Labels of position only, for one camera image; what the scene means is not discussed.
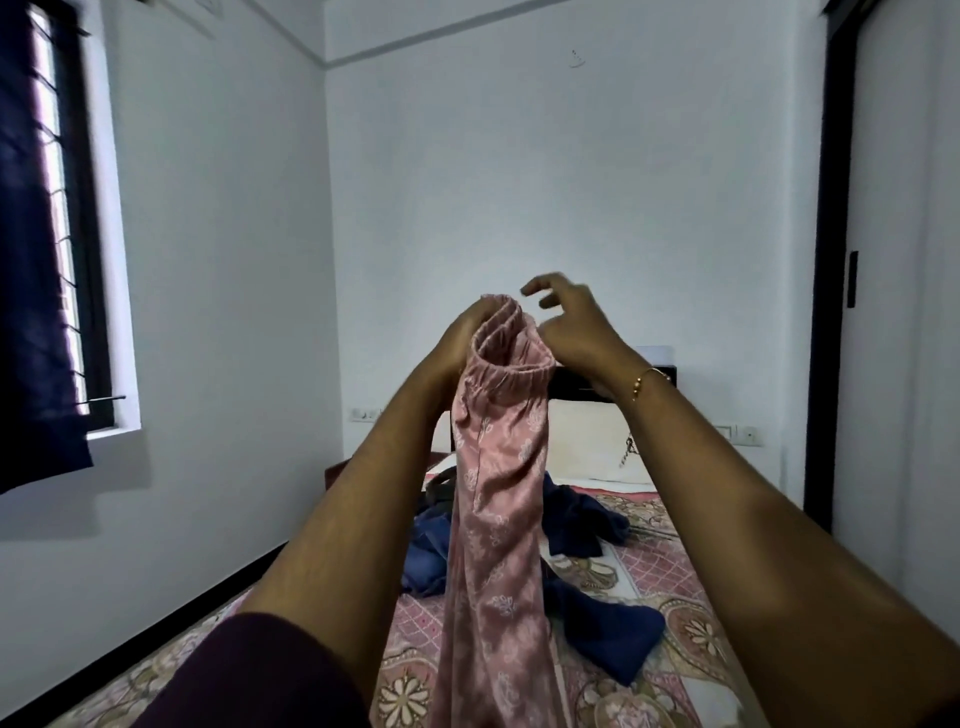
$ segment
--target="door handle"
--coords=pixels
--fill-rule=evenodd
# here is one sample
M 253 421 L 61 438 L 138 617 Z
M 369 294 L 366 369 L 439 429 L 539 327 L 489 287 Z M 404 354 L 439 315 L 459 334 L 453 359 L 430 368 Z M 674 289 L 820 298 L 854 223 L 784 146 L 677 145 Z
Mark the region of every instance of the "door handle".
M 860 252 L 850 253 L 850 264 L 847 266 L 847 308 L 856 307 L 856 268 Z

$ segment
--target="pile of clothes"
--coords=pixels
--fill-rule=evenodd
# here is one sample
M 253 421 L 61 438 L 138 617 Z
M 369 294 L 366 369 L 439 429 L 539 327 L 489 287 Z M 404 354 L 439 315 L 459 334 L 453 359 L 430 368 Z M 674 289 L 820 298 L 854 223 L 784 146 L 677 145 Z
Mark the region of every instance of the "pile of clothes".
M 456 468 L 450 468 L 438 473 L 420 494 L 401 580 L 408 594 L 444 593 L 456 482 Z M 630 532 L 626 517 L 567 485 L 555 485 L 549 473 L 543 478 L 541 523 L 552 556 L 601 556 L 600 539 L 620 546 Z M 566 641 L 611 678 L 629 686 L 663 635 L 663 615 L 650 607 L 609 604 L 587 596 L 564 582 L 542 559 L 540 572 L 544 611 L 563 623 Z

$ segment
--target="curtain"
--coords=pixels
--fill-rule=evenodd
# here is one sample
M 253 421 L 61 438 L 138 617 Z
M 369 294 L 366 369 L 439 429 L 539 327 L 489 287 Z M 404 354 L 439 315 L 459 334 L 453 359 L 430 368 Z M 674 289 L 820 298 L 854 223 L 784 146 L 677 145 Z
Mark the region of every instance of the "curtain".
M 0 0 L 0 493 L 92 465 L 60 308 L 32 59 L 28 3 Z

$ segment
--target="person's right hand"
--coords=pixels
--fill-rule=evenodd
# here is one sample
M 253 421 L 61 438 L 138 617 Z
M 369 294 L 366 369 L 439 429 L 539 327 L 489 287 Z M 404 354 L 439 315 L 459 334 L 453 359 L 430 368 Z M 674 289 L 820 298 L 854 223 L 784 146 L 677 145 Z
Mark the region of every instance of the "person's right hand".
M 524 296 L 540 291 L 550 291 L 540 299 L 540 308 L 561 306 L 564 310 L 540 325 L 540 337 L 565 367 L 603 382 L 604 373 L 614 360 L 633 353 L 613 330 L 585 285 L 571 283 L 563 273 L 547 273 L 520 289 Z

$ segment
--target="white pillow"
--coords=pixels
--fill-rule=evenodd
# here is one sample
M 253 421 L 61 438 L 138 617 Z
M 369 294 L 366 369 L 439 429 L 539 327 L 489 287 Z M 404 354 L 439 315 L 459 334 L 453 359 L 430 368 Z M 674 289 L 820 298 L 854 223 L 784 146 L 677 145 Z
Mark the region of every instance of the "white pillow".
M 554 480 L 653 483 L 635 452 L 620 466 L 630 429 L 615 404 L 551 400 L 548 412 L 550 441 L 546 469 Z

